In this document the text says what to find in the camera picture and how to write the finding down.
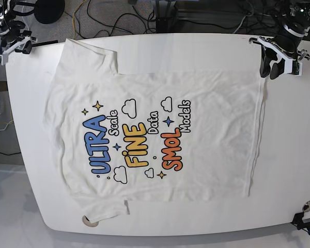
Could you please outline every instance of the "t-shirt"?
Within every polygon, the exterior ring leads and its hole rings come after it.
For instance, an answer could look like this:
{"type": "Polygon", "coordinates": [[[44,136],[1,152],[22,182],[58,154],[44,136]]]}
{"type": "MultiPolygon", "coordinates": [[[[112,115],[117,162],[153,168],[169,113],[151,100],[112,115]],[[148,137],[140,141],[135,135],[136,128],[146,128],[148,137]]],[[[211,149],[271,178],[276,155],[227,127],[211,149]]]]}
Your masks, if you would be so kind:
{"type": "Polygon", "coordinates": [[[257,71],[123,75],[118,66],[116,52],[67,40],[45,107],[54,164],[92,223],[127,214],[131,200],[249,195],[257,71]]]}

